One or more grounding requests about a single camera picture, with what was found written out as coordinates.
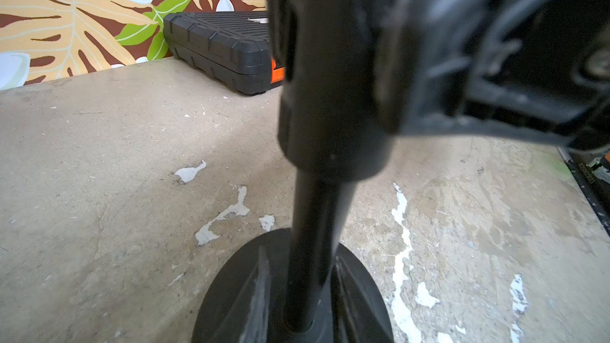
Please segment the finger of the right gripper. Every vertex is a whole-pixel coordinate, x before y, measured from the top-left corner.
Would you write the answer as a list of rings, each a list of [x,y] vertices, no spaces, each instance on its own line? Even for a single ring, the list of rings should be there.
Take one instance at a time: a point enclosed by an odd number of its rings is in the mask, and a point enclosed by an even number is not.
[[[609,146],[609,0],[392,0],[376,113],[397,136]]]

